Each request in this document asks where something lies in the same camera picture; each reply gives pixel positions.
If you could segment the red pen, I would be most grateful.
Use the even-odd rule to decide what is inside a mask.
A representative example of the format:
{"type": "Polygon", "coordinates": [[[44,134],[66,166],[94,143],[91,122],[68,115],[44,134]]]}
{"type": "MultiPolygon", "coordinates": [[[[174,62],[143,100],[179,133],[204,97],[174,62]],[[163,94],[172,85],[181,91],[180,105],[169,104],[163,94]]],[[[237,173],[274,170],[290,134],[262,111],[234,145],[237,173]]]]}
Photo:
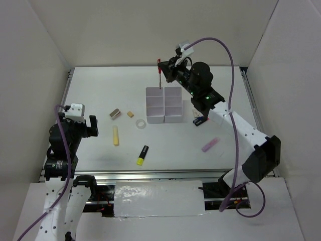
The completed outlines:
{"type": "Polygon", "coordinates": [[[161,58],[157,59],[157,70],[158,70],[158,75],[159,75],[159,89],[162,88],[162,70],[159,67],[159,64],[161,63],[161,58]]]}

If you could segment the pastel purple highlighter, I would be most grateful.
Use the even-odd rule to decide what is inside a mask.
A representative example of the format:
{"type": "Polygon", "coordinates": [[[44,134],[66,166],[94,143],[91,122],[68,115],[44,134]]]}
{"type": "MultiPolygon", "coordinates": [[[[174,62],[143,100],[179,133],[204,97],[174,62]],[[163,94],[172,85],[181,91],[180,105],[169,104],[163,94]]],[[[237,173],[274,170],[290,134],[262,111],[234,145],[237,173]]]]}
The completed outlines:
{"type": "Polygon", "coordinates": [[[209,141],[207,144],[205,144],[203,147],[202,147],[202,151],[204,153],[206,153],[207,151],[209,151],[212,147],[214,147],[217,143],[219,143],[220,141],[220,138],[219,137],[215,137],[213,138],[211,141],[209,141]]]}

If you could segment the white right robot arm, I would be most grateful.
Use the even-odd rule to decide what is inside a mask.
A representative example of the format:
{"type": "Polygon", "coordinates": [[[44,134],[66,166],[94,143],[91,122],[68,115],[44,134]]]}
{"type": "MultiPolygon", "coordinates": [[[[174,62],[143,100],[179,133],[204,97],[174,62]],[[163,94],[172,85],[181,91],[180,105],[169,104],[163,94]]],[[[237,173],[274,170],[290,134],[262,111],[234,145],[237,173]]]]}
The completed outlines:
{"type": "Polygon", "coordinates": [[[173,57],[157,63],[167,83],[177,81],[192,96],[191,103],[196,110],[236,137],[237,146],[245,151],[245,157],[219,178],[221,195],[229,197],[243,183],[260,182],[280,163],[280,139],[267,136],[228,109],[223,96],[211,86],[213,74],[208,64],[196,62],[188,69],[187,60],[179,65],[176,60],[173,57]]]}

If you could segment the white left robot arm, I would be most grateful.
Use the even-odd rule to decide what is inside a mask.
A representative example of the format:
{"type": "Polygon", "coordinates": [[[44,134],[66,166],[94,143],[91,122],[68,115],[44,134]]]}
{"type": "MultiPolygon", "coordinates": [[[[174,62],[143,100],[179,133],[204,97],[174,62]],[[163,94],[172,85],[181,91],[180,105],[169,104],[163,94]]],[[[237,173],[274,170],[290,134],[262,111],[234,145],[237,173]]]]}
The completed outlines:
{"type": "Polygon", "coordinates": [[[94,176],[75,176],[77,149],[83,138],[98,136],[96,116],[91,126],[59,114],[59,124],[50,130],[50,146],[45,162],[46,199],[36,240],[75,240],[76,230],[88,200],[94,200],[99,188],[94,176]]]}

